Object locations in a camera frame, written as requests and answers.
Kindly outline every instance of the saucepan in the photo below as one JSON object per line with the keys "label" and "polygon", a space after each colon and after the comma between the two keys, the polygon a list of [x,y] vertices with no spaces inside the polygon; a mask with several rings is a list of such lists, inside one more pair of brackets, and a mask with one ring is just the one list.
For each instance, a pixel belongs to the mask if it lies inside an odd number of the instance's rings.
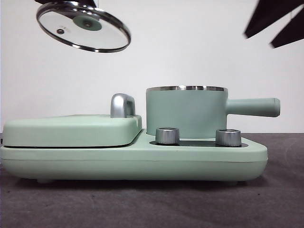
{"label": "saucepan", "polygon": [[148,88],[147,134],[160,127],[180,130],[181,138],[215,138],[216,130],[226,129],[227,115],[277,117],[277,98],[229,100],[228,90],[216,86],[162,86]]}

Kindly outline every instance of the glass lid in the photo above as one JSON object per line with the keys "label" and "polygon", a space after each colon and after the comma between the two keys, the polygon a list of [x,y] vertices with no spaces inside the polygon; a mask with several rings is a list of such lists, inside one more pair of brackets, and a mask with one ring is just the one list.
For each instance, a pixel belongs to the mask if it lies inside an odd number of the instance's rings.
{"label": "glass lid", "polygon": [[129,29],[99,8],[75,1],[51,2],[37,11],[40,27],[54,39],[93,52],[118,52],[131,42]]}

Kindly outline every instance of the gray table surface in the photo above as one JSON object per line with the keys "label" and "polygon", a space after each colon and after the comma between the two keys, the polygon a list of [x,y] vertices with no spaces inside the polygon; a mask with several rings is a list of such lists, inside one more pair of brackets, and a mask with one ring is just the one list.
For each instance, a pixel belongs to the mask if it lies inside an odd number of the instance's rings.
{"label": "gray table surface", "polygon": [[303,228],[304,133],[243,134],[268,147],[255,180],[72,181],[1,168],[2,228]]}

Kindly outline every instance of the stainless steel lid rim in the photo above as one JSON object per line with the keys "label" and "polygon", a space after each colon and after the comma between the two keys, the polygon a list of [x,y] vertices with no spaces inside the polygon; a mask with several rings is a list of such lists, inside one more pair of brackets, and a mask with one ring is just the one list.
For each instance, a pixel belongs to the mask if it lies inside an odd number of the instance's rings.
{"label": "stainless steel lid rim", "polygon": [[[107,21],[108,23],[112,24],[113,26],[117,27],[127,38],[128,43],[125,46],[118,47],[118,48],[92,48],[85,45],[81,45],[78,43],[73,43],[71,41],[67,41],[59,36],[54,35],[49,30],[47,30],[39,21],[40,17],[44,15],[45,13],[55,11],[55,10],[61,10],[66,9],[67,7],[77,7],[78,9],[83,9],[84,11],[87,11],[87,14],[89,16],[92,16],[92,14],[95,14],[99,18],[102,18],[103,20]],[[50,2],[46,3],[39,7],[36,14],[36,19],[39,24],[39,26],[42,28],[44,32],[46,32],[49,36],[56,39],[57,41],[64,43],[66,45],[86,50],[86,51],[93,51],[93,52],[102,52],[102,53],[112,53],[112,52],[119,52],[124,49],[126,49],[130,43],[131,43],[131,33],[127,26],[120,21],[118,18],[114,17],[113,15],[103,11],[99,8],[94,8],[89,5],[84,5],[75,1],[63,1],[63,2]]]}

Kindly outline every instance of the white backdrop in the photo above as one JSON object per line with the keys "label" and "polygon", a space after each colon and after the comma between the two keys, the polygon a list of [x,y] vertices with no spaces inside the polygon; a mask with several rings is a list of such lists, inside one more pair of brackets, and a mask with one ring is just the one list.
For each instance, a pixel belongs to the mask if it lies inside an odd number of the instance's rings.
{"label": "white backdrop", "polygon": [[145,126],[145,89],[227,87],[229,97],[277,97],[278,118],[232,116],[242,132],[304,132],[304,40],[271,49],[290,15],[246,40],[252,0],[100,0],[132,32],[123,52],[61,44],[38,26],[34,0],[1,1],[1,129],[7,120],[109,114],[114,93],[135,98]]}

